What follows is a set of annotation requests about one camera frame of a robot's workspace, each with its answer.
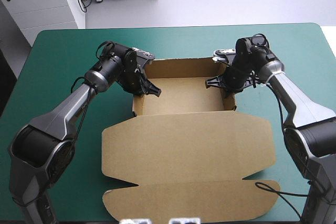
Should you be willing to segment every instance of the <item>cabinet drawer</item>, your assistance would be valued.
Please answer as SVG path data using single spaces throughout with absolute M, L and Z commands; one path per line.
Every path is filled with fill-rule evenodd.
M 20 29 L 75 21 L 69 6 L 12 14 Z
M 21 32 L 26 37 L 27 41 L 33 46 L 34 41 L 40 31 L 44 30 L 57 30 L 57 29 L 77 29 L 76 22 L 66 22 L 60 24 L 52 24 L 47 26 L 38 26 L 33 28 L 21 29 Z
M 67 6 L 67 0 L 1 0 L 10 14 Z

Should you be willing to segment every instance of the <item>green table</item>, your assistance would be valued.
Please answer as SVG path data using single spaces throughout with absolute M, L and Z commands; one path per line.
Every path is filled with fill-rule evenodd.
M 156 58 L 209 57 L 215 49 L 233 48 L 238 38 L 263 33 L 286 65 L 286 74 L 312 100 L 336 110 L 336 60 L 316 24 L 51 30 L 39 34 L 12 97 L 0 118 L 0 220 L 22 219 L 8 191 L 7 147 L 15 133 L 35 116 L 46 113 L 69 95 L 72 82 L 95 62 L 96 47 L 114 40 L 152 52 Z M 272 123 L 277 162 L 250 176 L 277 180 L 281 189 L 307 193 L 308 185 L 283 144 L 275 97 L 267 89 L 249 88 L 236 95 L 238 111 Z M 132 117 L 132 95 L 113 85 L 91 103 L 77 143 L 76 155 L 50 190 L 59 220 L 112 220 L 102 203 L 108 189 L 127 183 L 101 172 L 101 132 Z M 302 211 L 305 199 L 290 198 Z M 279 199 L 259 220 L 297 220 Z

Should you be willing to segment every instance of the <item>box flap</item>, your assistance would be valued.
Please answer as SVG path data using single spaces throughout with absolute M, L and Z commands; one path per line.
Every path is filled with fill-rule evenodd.
M 275 190 L 272 180 L 261 180 Z M 136 186 L 111 190 L 103 202 L 116 219 L 149 218 L 167 224 L 171 218 L 200 217 L 202 223 L 249 220 L 271 209 L 277 195 L 251 180 Z
M 138 185 L 240 180 L 275 163 L 270 123 L 234 111 L 145 115 L 102 134 L 102 171 Z

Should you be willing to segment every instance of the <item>white cabinet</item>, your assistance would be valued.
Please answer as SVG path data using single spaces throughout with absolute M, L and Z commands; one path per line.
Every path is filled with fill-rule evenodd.
M 85 13 L 77 0 L 1 1 L 31 46 L 40 31 L 85 28 Z

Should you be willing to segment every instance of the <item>cardboard box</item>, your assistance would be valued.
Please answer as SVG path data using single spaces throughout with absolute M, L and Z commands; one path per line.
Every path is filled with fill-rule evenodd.
M 235 112 L 233 95 L 205 88 L 223 73 L 211 58 L 155 60 L 148 78 L 162 93 L 134 97 L 136 117 L 102 137 L 102 171 L 139 186 L 107 191 L 103 202 L 117 220 L 200 217 L 202 222 L 254 219 L 277 195 L 243 178 L 275 163 L 271 126 Z M 279 190 L 277 182 L 259 180 Z

